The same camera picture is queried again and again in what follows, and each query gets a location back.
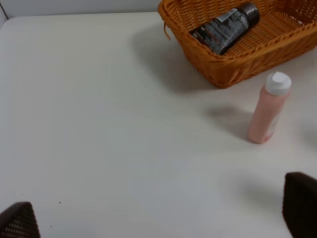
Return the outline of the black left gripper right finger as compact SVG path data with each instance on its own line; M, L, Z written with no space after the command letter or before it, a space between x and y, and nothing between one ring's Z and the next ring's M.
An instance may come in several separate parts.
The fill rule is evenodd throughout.
M317 180L301 172L285 175L282 214L294 238L317 236Z

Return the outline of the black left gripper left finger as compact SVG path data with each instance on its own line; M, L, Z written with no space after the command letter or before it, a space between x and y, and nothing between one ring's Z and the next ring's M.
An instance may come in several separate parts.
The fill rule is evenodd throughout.
M1 238L40 238L40 231L30 202L16 202L0 213Z

